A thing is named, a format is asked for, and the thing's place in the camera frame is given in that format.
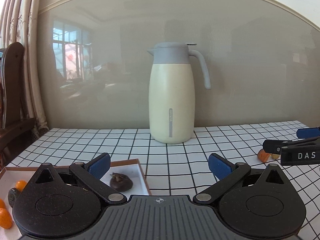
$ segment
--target crosshair symbol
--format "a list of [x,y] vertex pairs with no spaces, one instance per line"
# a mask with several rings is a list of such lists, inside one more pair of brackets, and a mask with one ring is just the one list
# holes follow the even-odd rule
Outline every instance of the crosshair symbol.
[[163,201],[165,201],[163,198],[157,198],[156,201],[160,204],[162,203]]

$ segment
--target blue gripper pad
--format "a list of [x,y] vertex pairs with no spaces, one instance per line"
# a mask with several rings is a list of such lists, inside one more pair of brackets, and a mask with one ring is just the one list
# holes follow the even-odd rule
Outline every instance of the blue gripper pad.
[[84,165],[86,171],[97,179],[101,179],[110,169],[110,155],[102,153]]
[[308,139],[308,138],[318,137],[318,136],[320,136],[319,127],[303,128],[303,129],[297,130],[298,139]]
[[228,176],[235,170],[236,166],[216,153],[212,153],[208,159],[210,171],[219,180]]

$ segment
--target beige curtain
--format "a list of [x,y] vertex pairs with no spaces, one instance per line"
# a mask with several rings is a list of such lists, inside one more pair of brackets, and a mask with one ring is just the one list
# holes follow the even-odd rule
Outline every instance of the beige curtain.
[[22,115],[36,118],[36,138],[48,131],[41,101],[37,70],[37,17],[39,0],[6,0],[0,16],[0,47],[20,42],[24,48]]

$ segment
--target wooden chair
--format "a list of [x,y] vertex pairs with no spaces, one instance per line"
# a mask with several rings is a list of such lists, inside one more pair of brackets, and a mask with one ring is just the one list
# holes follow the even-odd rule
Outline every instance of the wooden chair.
[[14,42],[0,52],[3,52],[0,60],[0,166],[3,168],[19,154],[14,152],[21,143],[19,137],[34,128],[35,118],[20,117],[24,47]]

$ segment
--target white tablecloth with black grid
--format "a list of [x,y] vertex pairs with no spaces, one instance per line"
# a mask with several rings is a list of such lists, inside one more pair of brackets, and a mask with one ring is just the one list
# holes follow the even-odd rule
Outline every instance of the white tablecloth with black grid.
[[[154,140],[149,129],[51,129],[8,166],[70,165],[89,161],[108,152],[111,161],[140,160],[153,195],[190,195],[214,184],[217,178],[208,168],[208,157],[218,153],[229,161],[246,162],[254,168],[266,164],[257,158],[263,141],[295,140],[298,121],[195,128],[192,138],[175,145]],[[299,235],[320,240],[319,165],[282,167],[306,204],[307,218]]]

